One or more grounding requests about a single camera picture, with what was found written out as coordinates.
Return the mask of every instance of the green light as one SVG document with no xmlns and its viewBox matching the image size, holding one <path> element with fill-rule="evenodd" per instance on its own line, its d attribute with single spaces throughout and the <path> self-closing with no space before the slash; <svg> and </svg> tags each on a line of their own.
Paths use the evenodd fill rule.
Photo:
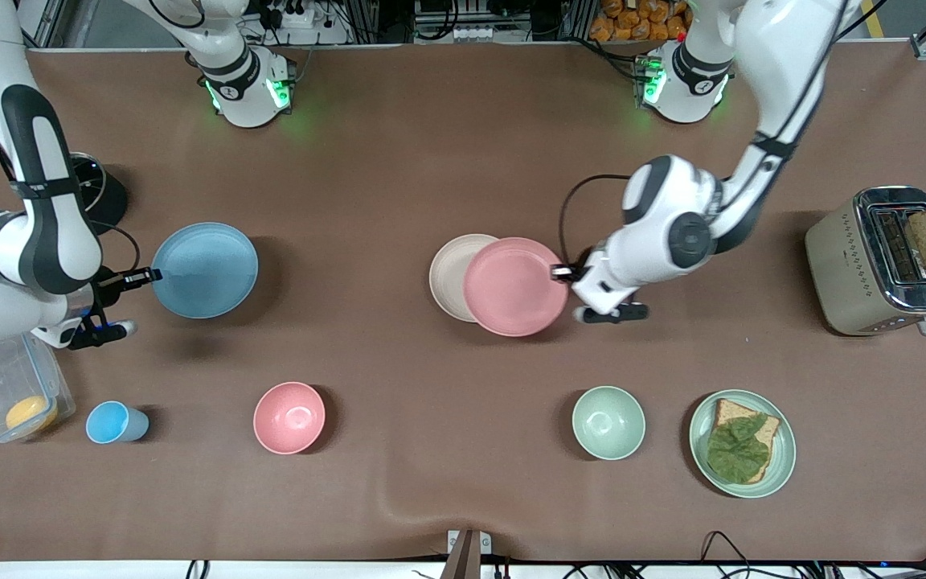
<svg viewBox="0 0 926 579">
<path fill-rule="evenodd" d="M 267 79 L 267 90 L 271 92 L 273 104 L 279 109 L 285 109 L 288 103 L 291 102 L 290 96 L 288 96 L 287 82 L 273 82 Z"/>
<path fill-rule="evenodd" d="M 206 90 L 209 91 L 209 96 L 213 99 L 213 109 L 220 111 L 220 101 L 216 98 L 216 92 L 213 92 L 213 87 L 210 87 L 209 80 L 206 81 Z"/>
<path fill-rule="evenodd" d="M 659 100 L 659 93 L 662 92 L 662 86 L 666 84 L 666 70 L 661 70 L 645 85 L 645 102 L 655 104 Z"/>
<path fill-rule="evenodd" d="M 717 87 L 717 98 L 713 101 L 713 106 L 720 104 L 720 100 L 723 99 L 723 88 L 727 87 L 727 80 L 731 78 L 730 76 L 725 76 L 723 80 L 720 81 L 720 86 Z"/>
</svg>

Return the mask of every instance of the clear plastic container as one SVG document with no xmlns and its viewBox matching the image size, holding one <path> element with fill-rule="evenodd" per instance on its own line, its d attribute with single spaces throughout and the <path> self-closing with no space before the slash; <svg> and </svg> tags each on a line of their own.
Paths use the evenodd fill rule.
<svg viewBox="0 0 926 579">
<path fill-rule="evenodd" d="M 48 345 L 31 334 L 0 340 L 0 444 L 74 412 L 74 400 Z"/>
</svg>

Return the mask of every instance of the green leaf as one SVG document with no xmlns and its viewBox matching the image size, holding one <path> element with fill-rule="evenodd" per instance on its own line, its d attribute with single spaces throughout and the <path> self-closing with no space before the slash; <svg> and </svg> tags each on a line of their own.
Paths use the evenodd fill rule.
<svg viewBox="0 0 926 579">
<path fill-rule="evenodd" d="M 745 484 L 767 464 L 771 452 L 756 440 L 756 433 L 767 422 L 762 412 L 717 426 L 710 435 L 706 463 L 728 483 Z"/>
</svg>

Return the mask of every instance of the brown table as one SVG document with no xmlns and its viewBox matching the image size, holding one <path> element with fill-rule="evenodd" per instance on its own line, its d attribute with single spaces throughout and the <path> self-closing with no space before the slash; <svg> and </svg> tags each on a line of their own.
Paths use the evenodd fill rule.
<svg viewBox="0 0 926 579">
<path fill-rule="evenodd" d="M 59 353 L 78 411 L 0 446 L 0 560 L 425 556 L 459 527 L 540 560 L 686 560 L 713 528 L 761 560 L 926 557 L 926 339 L 828 333 L 802 247 L 860 188 L 926 190 L 926 63 L 907 44 L 835 49 L 816 121 L 738 252 L 642 290 L 646 322 L 561 319 L 524 340 L 437 309 L 438 247 L 471 232 L 556 247 L 573 183 L 658 154 L 727 175 L 756 123 L 743 81 L 684 127 L 634 109 L 580 47 L 317 51 L 294 113 L 246 131 L 210 113 L 177 52 L 31 65 L 70 147 L 131 188 L 123 224 L 147 259 L 176 228 L 227 221 L 256 244 L 260 281 L 208 322 L 126 294 L 110 314 L 137 336 Z M 620 194 L 580 195 L 572 246 L 617 227 Z M 18 206 L 1 173 L 0 206 Z M 118 235 L 104 244 L 129 263 Z M 319 385 L 330 410 L 301 457 L 252 435 L 256 401 L 286 380 Z M 592 461 L 569 432 L 597 384 L 646 410 L 625 461 Z M 793 425 L 797 469 L 771 498 L 718 494 L 690 460 L 690 412 L 721 388 L 762 393 Z M 107 399 L 148 407 L 150 439 L 88 442 Z"/>
</svg>

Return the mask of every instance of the lemon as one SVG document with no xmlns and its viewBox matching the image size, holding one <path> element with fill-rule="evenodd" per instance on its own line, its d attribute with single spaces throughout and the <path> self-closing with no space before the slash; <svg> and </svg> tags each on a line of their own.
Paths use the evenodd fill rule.
<svg viewBox="0 0 926 579">
<path fill-rule="evenodd" d="M 14 404 L 14 407 L 10 408 L 10 411 L 7 412 L 6 427 L 8 429 L 14 429 L 16 426 L 22 425 L 23 422 L 37 417 L 37 415 L 44 412 L 45 408 L 47 407 L 48 400 L 45 399 L 45 396 L 27 396 L 27 398 Z M 38 429 L 41 429 L 47 425 L 51 425 L 52 422 L 55 421 L 56 414 L 58 413 L 59 412 L 56 411 L 55 407 L 52 407 L 52 410 L 48 412 L 48 415 L 44 418 L 44 421 L 38 425 Z"/>
</svg>

